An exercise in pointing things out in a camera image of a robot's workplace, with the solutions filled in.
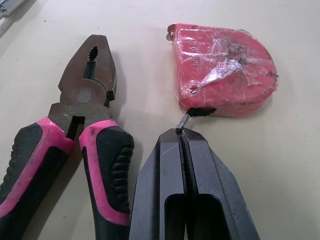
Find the black rubber grip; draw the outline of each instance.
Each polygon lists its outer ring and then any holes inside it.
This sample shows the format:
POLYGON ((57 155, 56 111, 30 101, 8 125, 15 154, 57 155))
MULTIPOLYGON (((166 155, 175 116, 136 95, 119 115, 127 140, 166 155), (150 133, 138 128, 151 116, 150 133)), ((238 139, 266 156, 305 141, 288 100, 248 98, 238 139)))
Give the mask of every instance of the black rubber grip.
POLYGON ((1 240, 20 240, 22 238, 29 221, 68 158, 68 155, 61 149, 53 146, 49 147, 32 180, 26 189, 21 191, 18 185, 23 179, 20 176, 41 141, 42 134, 42 127, 34 123, 22 128, 14 139, 9 167, 0 186, 0 214, 3 215, 0 218, 1 240), (11 205, 10 201, 14 201, 11 198, 7 199, 7 197, 12 196, 10 195, 11 192, 17 191, 23 194, 13 209, 6 213, 4 205, 11 205))
MULTIPOLYGON (((99 211, 95 191, 90 173, 88 159, 91 146, 82 149, 84 169, 87 176, 91 197, 96 240, 127 240, 130 226, 115 223, 114 216, 99 211)), ((104 128, 96 135, 96 152, 98 165, 107 202, 116 212, 127 215, 130 222, 130 209, 128 202, 128 171, 134 149, 133 137, 119 126, 104 128)))

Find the pliers head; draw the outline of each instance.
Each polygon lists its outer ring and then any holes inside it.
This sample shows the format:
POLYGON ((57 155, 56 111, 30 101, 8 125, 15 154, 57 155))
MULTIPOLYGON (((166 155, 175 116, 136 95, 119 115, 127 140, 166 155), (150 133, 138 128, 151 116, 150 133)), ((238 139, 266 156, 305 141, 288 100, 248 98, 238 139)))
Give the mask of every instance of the pliers head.
POLYGON ((48 117, 71 139, 79 124, 88 126, 109 119, 116 78, 107 38, 91 35, 66 66, 58 85, 60 102, 51 106, 48 117))

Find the black plastic handle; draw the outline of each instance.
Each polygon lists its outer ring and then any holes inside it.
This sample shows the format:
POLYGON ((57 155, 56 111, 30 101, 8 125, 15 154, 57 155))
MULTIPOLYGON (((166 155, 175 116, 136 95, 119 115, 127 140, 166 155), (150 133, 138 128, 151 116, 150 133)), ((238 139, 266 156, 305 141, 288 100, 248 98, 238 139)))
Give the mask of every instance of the black plastic handle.
POLYGON ((95 239, 127 240, 130 231, 128 170, 133 137, 114 121, 86 127, 79 137, 92 203, 95 239))
POLYGON ((0 185, 1 240, 22 238, 73 145, 47 117, 19 130, 0 185))

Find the white workbench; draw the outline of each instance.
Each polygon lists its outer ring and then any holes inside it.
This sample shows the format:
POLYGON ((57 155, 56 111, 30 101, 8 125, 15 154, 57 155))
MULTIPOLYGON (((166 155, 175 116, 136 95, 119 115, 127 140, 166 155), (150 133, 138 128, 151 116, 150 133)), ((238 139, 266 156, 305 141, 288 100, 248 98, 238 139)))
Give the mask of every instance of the white workbench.
MULTIPOLYGON (((249 117, 199 118, 187 127, 235 175, 262 240, 320 239, 319 8, 317 0, 29 0, 1 21, 0 178, 18 130, 47 116, 67 63, 89 35, 101 34, 118 76, 111 111, 136 145, 132 203, 158 136, 184 114, 172 87, 167 26, 245 29, 272 55, 278 90, 249 117)), ((82 161, 67 162, 23 239, 95 239, 82 161)))

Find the pliers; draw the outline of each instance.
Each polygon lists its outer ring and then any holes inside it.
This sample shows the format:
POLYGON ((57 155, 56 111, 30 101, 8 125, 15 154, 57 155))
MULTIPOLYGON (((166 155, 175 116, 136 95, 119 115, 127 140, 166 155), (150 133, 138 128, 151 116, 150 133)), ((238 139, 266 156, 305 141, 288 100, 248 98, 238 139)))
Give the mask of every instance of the pliers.
POLYGON ((234 175, 198 132, 160 135, 135 186, 129 240, 259 240, 234 175))
POLYGON ((21 239, 79 137, 93 209, 96 240, 129 235, 130 134, 110 119, 116 68, 107 38, 91 35, 70 60, 58 85, 60 102, 48 117, 17 133, 0 186, 0 239, 21 239))

